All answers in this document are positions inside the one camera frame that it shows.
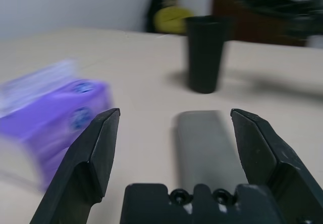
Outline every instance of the wooden door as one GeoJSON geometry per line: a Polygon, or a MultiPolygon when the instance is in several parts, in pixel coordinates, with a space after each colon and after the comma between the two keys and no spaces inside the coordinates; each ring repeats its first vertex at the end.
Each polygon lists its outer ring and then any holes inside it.
{"type": "Polygon", "coordinates": [[[236,0],[213,0],[212,14],[234,18],[234,40],[304,46],[303,40],[286,36],[287,22],[248,11],[236,0]]]}

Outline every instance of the gray object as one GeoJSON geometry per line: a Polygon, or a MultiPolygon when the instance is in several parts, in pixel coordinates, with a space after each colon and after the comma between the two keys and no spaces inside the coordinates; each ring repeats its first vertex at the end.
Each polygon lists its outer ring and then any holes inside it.
{"type": "Polygon", "coordinates": [[[234,193],[248,183],[220,111],[181,113],[175,135],[181,188],[193,193],[195,185],[206,184],[234,193]]]}

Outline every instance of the purple tissue pack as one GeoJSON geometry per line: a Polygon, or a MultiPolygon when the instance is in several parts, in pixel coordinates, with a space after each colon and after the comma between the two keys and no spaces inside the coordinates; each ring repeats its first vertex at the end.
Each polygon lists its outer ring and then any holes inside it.
{"type": "Polygon", "coordinates": [[[45,190],[71,144],[111,107],[105,83],[72,79],[1,117],[0,175],[45,190]]]}

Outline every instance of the table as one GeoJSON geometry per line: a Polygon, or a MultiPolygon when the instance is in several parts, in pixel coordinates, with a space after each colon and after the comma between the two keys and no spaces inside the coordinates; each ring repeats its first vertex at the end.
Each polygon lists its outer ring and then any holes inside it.
{"type": "MultiPolygon", "coordinates": [[[[107,81],[121,109],[106,197],[88,223],[119,223],[131,183],[178,187],[171,129],[187,110],[223,111],[234,140],[232,108],[267,119],[323,187],[323,50],[227,42],[219,90],[197,94],[183,83],[185,37],[70,28],[0,42],[0,81],[76,58],[84,78],[107,81]]],[[[28,223],[42,193],[0,180],[4,223],[28,223]]]]}

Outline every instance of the black cup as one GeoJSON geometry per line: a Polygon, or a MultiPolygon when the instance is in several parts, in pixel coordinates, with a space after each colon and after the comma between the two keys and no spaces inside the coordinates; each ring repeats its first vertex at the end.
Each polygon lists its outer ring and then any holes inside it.
{"type": "Polygon", "coordinates": [[[223,45],[229,36],[230,19],[214,16],[186,18],[188,38],[188,86],[209,94],[216,90],[223,45]]]}

